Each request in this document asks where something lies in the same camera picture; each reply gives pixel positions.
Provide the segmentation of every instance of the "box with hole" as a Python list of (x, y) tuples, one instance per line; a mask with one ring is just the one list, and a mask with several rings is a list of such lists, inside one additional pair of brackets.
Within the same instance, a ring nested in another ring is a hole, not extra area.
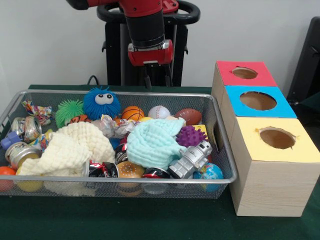
[(225, 86), (267, 86), (277, 83), (264, 62), (217, 61), (214, 70), (212, 93), (221, 107)]
[(230, 141), (238, 216), (299, 217), (320, 173), (320, 153), (298, 119), (236, 117)]
[(225, 86), (221, 114), (229, 140), (238, 117), (296, 118), (278, 87)]

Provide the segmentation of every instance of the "light blue towel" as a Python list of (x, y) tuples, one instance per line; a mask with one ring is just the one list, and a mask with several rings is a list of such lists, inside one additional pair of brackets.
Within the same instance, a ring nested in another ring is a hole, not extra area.
[(169, 164), (180, 159), (180, 146), (174, 136), (182, 128), (185, 120), (153, 119), (139, 123), (127, 139), (127, 157), (134, 164), (144, 168), (167, 170)]

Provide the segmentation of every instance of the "black robot stand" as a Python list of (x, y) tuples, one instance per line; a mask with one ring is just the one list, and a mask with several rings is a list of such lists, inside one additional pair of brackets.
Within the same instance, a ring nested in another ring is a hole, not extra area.
[[(170, 65), (172, 85), (181, 86), (185, 52), (188, 54), (186, 25), (194, 24), (200, 19), (197, 6), (186, 1), (178, 1), (177, 12), (164, 14), (165, 38), (171, 39), (174, 46), (174, 59)], [(132, 66), (128, 57), (128, 45), (131, 43), (126, 18), (117, 3), (97, 7), (97, 16), (105, 22), (105, 42), (102, 51), (106, 53), (108, 85), (143, 86), (146, 84), (146, 73), (153, 86), (166, 86), (168, 67), (148, 64), (146, 67)]]

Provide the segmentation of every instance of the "metal mesh basket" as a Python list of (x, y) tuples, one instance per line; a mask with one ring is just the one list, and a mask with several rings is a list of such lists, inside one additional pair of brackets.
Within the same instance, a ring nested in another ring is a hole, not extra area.
[[(0, 117), (1, 138), (8, 133), (16, 117), (28, 114), (21, 102), (32, 100), (38, 106), (52, 106), (57, 111), (64, 100), (82, 100), (86, 91), (27, 90), (17, 93)], [(183, 108), (202, 113), (208, 139), (213, 146), (213, 163), (221, 168), (224, 179), (150, 179), (41, 177), (0, 175), (0, 195), (10, 196), (95, 196), (138, 198), (206, 198), (217, 199), (227, 184), (237, 177), (237, 170), (216, 99), (207, 94), (116, 92), (122, 108), (137, 105), (145, 113), (163, 105), (175, 114)], [(56, 123), (42, 127), (57, 130)], [(7, 166), (5, 150), (0, 149), (0, 166)]]

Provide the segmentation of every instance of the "table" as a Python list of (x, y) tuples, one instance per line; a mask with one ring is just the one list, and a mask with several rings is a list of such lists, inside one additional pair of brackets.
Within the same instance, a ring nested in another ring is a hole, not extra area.
[[(30, 89), (88, 90), (92, 86), (31, 85)], [(111, 86), (113, 91), (146, 92)], [(154, 87), (153, 92), (206, 93), (209, 87)], [(0, 197), (1, 239), (320, 239), (320, 182), (302, 217), (238, 217), (229, 188), (217, 200)]]

